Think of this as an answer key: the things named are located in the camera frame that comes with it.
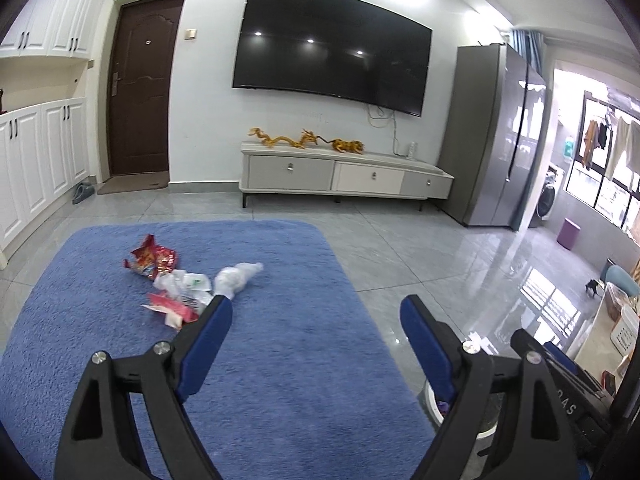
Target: laundry basket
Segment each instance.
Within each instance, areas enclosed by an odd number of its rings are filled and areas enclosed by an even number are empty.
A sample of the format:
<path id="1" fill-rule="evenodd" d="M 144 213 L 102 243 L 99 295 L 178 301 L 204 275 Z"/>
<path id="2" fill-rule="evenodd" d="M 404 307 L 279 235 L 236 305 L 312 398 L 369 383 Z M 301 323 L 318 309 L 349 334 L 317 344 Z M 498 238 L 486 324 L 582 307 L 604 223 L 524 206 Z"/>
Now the laundry basket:
<path id="1" fill-rule="evenodd" d="M 638 326 L 640 319 L 633 309 L 623 305 L 620 320 L 611 331 L 611 341 L 621 355 L 627 355 L 636 344 L 638 339 Z"/>

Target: tv stand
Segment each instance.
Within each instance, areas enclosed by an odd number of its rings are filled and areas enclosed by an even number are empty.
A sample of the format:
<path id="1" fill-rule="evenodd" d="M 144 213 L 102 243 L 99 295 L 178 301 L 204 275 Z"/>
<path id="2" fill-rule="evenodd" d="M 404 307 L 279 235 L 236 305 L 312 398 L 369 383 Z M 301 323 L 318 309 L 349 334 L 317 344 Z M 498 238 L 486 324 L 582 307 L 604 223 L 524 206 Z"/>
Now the tv stand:
<path id="1" fill-rule="evenodd" d="M 340 153 L 320 147 L 268 148 L 243 142 L 242 207 L 258 193 L 375 196 L 426 200 L 447 198 L 453 177 L 418 160 L 380 153 Z"/>

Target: stainless steel refrigerator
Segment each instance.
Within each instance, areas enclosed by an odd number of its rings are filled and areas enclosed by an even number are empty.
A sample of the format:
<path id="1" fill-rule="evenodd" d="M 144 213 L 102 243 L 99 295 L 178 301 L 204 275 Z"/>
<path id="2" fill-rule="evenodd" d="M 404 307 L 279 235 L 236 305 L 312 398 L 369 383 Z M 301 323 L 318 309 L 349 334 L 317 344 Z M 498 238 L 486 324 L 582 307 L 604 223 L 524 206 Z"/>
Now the stainless steel refrigerator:
<path id="1" fill-rule="evenodd" d="M 540 137 L 545 81 L 510 46 L 461 46 L 438 167 L 440 208 L 465 226 L 512 226 Z"/>

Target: laundry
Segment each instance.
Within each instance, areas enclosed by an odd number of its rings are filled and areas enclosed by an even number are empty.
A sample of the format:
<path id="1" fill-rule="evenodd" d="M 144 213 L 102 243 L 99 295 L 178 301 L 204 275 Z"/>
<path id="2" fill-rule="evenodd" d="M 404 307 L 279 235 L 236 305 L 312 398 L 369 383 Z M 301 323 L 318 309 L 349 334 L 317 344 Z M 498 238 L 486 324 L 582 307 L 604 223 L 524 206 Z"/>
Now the laundry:
<path id="1" fill-rule="evenodd" d="M 593 150 L 596 148 L 598 139 L 598 123 L 591 120 L 587 132 L 584 134 L 584 155 L 582 156 L 582 165 L 587 169 L 591 169 L 591 159 L 593 158 Z"/>
<path id="2" fill-rule="evenodd" d="M 598 142 L 596 148 L 602 148 L 603 150 L 607 147 L 607 131 L 609 127 L 607 123 L 601 123 L 600 129 L 598 130 Z"/>
<path id="3" fill-rule="evenodd" d="M 626 152 L 626 166 L 634 173 L 640 173 L 640 124 L 635 121 L 629 124 L 622 119 L 618 120 L 616 139 L 604 173 L 609 180 L 613 180 L 613 173 L 623 152 Z"/>

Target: tile floor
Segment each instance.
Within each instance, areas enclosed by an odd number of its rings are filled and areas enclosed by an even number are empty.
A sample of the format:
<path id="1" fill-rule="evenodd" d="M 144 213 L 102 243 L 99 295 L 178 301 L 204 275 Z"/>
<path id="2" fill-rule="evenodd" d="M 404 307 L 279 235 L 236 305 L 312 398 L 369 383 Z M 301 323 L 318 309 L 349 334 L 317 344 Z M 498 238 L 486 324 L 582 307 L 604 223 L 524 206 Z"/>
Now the tile floor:
<path id="1" fill-rule="evenodd" d="M 57 211 L 0 270 L 0 351 L 33 285 L 78 229 L 100 224 L 290 218 L 316 225 L 402 371 L 417 393 L 424 375 L 398 320 L 407 294 L 418 294 L 438 320 L 462 338 L 508 354 L 511 333 L 525 328 L 567 348 L 593 317 L 598 300 L 584 284 L 598 275 L 562 248 L 546 229 L 516 234 L 465 229 L 437 211 L 408 201 L 239 193 L 171 194 L 167 190 L 92 196 Z"/>

